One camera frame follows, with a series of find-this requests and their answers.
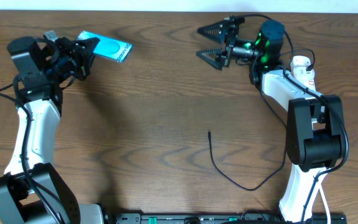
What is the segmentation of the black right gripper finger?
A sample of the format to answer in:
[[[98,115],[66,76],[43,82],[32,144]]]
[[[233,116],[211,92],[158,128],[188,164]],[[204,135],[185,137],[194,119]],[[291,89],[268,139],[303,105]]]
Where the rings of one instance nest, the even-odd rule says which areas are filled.
[[[200,27],[198,28],[197,33],[213,42],[222,44],[225,41],[228,28],[229,21],[223,20],[208,26]]]
[[[196,52],[196,56],[204,60],[210,66],[216,70],[222,70],[225,64],[225,58],[223,57],[223,50],[220,48],[199,50]]]

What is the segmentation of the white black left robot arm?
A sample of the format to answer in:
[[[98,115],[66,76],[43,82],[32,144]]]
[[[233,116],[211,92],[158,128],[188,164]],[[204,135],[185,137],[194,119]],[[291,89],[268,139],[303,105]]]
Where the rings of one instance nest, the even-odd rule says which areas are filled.
[[[0,177],[3,223],[107,223],[98,203],[80,204],[56,171],[55,136],[63,91],[90,74],[99,40],[70,40],[45,34],[21,37],[7,46],[17,75],[11,88],[19,130],[11,160]]]

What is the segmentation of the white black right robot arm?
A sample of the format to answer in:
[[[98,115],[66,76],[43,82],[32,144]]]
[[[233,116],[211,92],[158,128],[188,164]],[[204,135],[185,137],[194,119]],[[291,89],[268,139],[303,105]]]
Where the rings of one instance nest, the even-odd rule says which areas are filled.
[[[200,50],[197,56],[217,70],[231,62],[248,66],[250,83],[261,98],[275,101],[286,111],[284,159],[291,161],[287,188],[278,214],[256,212],[241,217],[241,223],[344,223],[345,218],[313,213],[317,195],[323,195],[322,181],[339,170],[349,155],[349,138],[343,107],[337,95],[324,95],[314,84],[314,57],[291,49],[288,62],[282,60],[282,46],[291,41],[282,23],[265,17],[255,40],[241,39],[245,16],[229,16],[200,27],[198,33],[217,42],[219,48]]]

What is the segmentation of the blue screen smartphone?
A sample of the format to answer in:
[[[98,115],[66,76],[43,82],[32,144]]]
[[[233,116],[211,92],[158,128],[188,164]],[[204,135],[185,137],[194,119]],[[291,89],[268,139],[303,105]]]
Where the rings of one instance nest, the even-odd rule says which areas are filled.
[[[118,63],[124,62],[132,50],[132,44],[130,43],[95,34],[86,30],[82,31],[76,40],[86,40],[90,38],[99,39],[99,42],[93,51],[96,55]]]

